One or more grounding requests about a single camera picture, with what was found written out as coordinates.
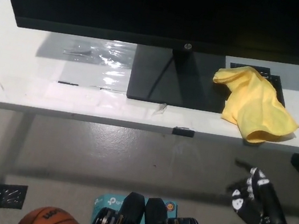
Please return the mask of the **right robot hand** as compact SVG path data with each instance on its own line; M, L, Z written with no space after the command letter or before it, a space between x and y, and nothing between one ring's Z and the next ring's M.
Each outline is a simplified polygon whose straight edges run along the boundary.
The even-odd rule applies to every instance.
M269 178L258 168L235 160L238 167L249 172L227 187L232 208L246 224L287 224L281 203Z

